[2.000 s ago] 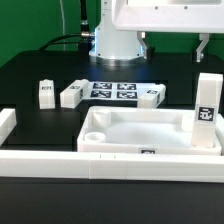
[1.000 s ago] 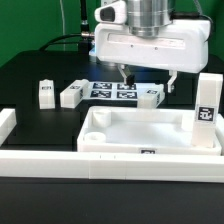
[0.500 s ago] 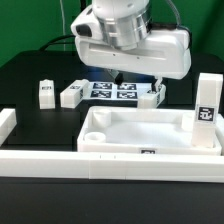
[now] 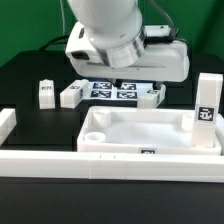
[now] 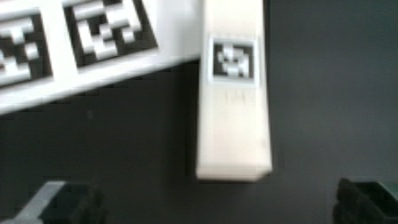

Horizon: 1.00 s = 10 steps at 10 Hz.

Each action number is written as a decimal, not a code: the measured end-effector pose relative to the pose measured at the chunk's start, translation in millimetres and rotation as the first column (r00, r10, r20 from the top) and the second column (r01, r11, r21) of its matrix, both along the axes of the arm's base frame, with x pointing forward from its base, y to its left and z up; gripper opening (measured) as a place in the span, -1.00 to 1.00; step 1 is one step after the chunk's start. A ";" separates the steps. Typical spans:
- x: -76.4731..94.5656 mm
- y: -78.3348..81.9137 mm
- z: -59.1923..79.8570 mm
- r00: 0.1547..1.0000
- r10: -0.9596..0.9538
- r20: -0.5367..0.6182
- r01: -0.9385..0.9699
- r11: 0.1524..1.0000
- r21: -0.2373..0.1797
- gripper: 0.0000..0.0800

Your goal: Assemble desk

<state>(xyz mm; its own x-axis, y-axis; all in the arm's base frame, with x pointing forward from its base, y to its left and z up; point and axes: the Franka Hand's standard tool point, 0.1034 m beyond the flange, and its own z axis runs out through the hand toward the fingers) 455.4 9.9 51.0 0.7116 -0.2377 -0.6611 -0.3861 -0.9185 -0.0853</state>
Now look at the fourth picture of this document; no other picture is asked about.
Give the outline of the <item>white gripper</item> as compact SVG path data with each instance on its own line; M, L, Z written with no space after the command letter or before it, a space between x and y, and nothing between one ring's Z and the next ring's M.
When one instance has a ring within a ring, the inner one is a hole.
M168 26L146 26L145 51L129 55L116 51L112 64L107 56L91 45L84 26L77 22L66 46L66 55L75 71L84 77L148 80L156 82L183 82L189 72L188 47L183 40L170 40Z

